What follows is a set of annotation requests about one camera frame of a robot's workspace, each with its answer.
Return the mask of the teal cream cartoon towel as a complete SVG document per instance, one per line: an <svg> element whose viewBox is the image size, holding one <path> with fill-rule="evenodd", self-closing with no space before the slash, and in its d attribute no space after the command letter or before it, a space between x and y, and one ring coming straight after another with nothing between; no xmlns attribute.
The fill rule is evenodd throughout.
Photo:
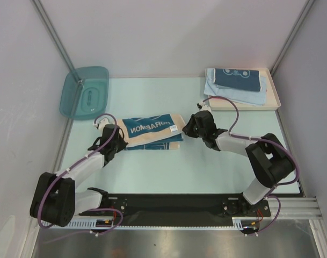
<svg viewBox="0 0 327 258"><path fill-rule="evenodd" d="M183 141L182 129L186 125L179 114L120 119L117 124L124 133L127 151L179 149ZM171 132L171 125L176 125L178 131Z"/></svg>

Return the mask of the light blue towel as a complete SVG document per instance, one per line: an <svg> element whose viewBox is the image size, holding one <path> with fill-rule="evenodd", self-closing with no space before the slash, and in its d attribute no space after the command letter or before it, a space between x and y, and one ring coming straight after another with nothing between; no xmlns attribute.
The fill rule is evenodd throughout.
<svg viewBox="0 0 327 258"><path fill-rule="evenodd" d="M260 75L260 92L236 90L218 86L213 83L213 72L214 68L207 68L205 71L205 87L204 94L210 96L220 96L230 99L234 102L249 104L254 106L263 106L266 103L267 95L267 79Z"/></svg>

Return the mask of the dark blue cream-edged towel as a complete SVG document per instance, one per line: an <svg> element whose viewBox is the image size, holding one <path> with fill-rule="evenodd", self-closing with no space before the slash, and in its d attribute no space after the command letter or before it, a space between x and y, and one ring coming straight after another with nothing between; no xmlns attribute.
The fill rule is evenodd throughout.
<svg viewBox="0 0 327 258"><path fill-rule="evenodd" d="M215 68L213 83L236 90L260 92L260 77L258 70Z"/></svg>

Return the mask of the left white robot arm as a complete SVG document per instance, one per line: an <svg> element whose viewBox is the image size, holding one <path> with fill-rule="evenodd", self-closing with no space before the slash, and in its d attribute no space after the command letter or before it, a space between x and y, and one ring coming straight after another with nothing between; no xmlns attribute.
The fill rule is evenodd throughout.
<svg viewBox="0 0 327 258"><path fill-rule="evenodd" d="M37 219L41 228L50 228L65 227L73 216L83 212L106 214L110 208L108 192L88 188L78 193L76 189L93 173L104 168L126 146L119 126L104 126L101 136L80 160L65 170L40 175L30 207L30 216Z"/></svg>

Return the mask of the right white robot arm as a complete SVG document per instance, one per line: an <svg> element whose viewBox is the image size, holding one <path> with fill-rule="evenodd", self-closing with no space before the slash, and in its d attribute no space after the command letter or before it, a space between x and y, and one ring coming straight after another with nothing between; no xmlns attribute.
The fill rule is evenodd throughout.
<svg viewBox="0 0 327 258"><path fill-rule="evenodd" d="M296 161L272 133L260 138L234 134L231 130L217 128L209 111L191 115L183 132L188 137L201 138L210 149L236 153L249 159L255 179L243 191L243 199L238 203L240 213L245 216L253 215L258 210L258 202L273 189L297 181L299 169Z"/></svg>

